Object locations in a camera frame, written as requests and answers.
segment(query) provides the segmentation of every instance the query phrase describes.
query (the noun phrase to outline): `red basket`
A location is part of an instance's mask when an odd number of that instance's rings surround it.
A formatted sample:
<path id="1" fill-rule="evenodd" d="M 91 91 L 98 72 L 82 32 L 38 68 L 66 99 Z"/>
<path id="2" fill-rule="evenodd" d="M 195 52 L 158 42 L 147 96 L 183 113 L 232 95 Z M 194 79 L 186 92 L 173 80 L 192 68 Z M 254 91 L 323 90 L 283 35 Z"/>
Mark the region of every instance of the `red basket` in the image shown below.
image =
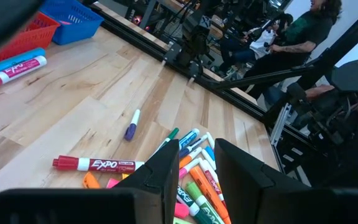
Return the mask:
<path id="1" fill-rule="evenodd" d="M 42 12 L 22 32 L 0 50 L 0 61 L 41 47 L 46 49 L 60 24 Z"/>

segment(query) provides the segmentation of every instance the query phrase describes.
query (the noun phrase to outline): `blue marker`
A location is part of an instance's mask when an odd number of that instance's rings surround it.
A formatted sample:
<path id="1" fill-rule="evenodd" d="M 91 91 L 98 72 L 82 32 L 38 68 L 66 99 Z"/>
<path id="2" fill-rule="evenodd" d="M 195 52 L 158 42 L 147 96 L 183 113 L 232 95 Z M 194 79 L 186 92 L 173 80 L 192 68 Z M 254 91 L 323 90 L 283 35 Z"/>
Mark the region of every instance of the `blue marker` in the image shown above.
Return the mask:
<path id="1" fill-rule="evenodd" d="M 45 50 L 39 47 L 34 50 L 25 52 L 23 54 L 19 54 L 15 57 L 11 57 L 6 60 L 3 60 L 0 62 L 0 71 L 10 68 L 10 67 L 13 67 L 14 65 L 17 65 L 18 63 L 24 62 L 26 60 L 30 60 L 37 56 L 45 56 Z"/>
<path id="2" fill-rule="evenodd" d="M 201 138 L 199 138 L 197 141 L 191 143 L 191 145 L 187 146 L 186 148 L 179 151 L 179 159 L 184 158 L 187 156 L 193 149 L 197 148 L 203 141 L 207 139 L 207 135 L 204 134 Z"/>
<path id="3" fill-rule="evenodd" d="M 208 153 L 209 156 L 211 156 L 211 159 L 215 161 L 215 154 L 214 151 L 212 151 L 211 147 L 205 147 L 205 151 Z"/>
<path id="4" fill-rule="evenodd" d="M 192 140 L 197 138 L 197 135 L 200 133 L 199 129 L 193 129 L 187 133 L 183 138 L 179 140 L 179 150 L 186 147 Z"/>

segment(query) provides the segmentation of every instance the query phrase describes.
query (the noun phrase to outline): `wooden table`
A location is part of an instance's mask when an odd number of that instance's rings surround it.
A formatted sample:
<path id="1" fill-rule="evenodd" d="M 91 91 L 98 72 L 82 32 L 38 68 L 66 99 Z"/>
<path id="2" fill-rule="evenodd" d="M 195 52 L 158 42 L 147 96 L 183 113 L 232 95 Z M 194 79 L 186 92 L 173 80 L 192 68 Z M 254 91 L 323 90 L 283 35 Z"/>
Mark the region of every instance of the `wooden table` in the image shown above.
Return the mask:
<path id="1" fill-rule="evenodd" d="M 81 188 L 85 173 L 59 172 L 53 158 L 145 161 L 174 127 L 178 138 L 192 128 L 209 131 L 278 169 L 262 123 L 199 85 L 187 85 L 185 77 L 103 28 L 92 39 L 51 44 L 47 59 L 45 67 L 0 88 L 0 191 Z M 122 137 L 136 109 L 140 121 L 127 142 Z M 94 175 L 102 186 L 120 179 Z"/>

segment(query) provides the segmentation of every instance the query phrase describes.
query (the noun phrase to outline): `purple marker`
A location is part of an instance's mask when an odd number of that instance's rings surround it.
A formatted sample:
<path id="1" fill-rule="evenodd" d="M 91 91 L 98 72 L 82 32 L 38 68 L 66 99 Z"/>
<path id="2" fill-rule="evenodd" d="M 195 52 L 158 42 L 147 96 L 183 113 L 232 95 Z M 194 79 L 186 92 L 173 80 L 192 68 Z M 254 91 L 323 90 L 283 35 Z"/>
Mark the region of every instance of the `purple marker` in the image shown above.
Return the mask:
<path id="1" fill-rule="evenodd" d="M 135 114 L 134 114 L 134 117 L 132 118 L 131 124 L 129 125 L 129 127 L 127 128 L 127 131 L 125 132 L 125 135 L 124 135 L 125 140 L 130 141 L 130 140 L 132 140 L 132 138 L 134 138 L 137 122 L 139 121 L 139 116 L 140 116 L 140 110 L 138 109 L 135 111 Z"/>

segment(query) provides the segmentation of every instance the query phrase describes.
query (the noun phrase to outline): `plastic basket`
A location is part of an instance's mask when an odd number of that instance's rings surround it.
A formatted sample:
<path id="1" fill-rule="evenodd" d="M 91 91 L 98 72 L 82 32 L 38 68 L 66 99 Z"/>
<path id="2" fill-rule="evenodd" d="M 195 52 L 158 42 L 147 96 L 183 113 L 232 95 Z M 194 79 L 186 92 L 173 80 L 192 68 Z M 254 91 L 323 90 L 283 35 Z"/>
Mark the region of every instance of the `plastic basket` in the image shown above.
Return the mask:
<path id="1" fill-rule="evenodd" d="M 41 11 L 60 23 L 53 36 L 59 45 L 92 37 L 104 21 L 76 0 L 47 0 Z"/>
<path id="2" fill-rule="evenodd" d="M 46 49 L 60 24 L 38 12 L 35 19 L 0 50 L 0 61 L 37 47 Z"/>

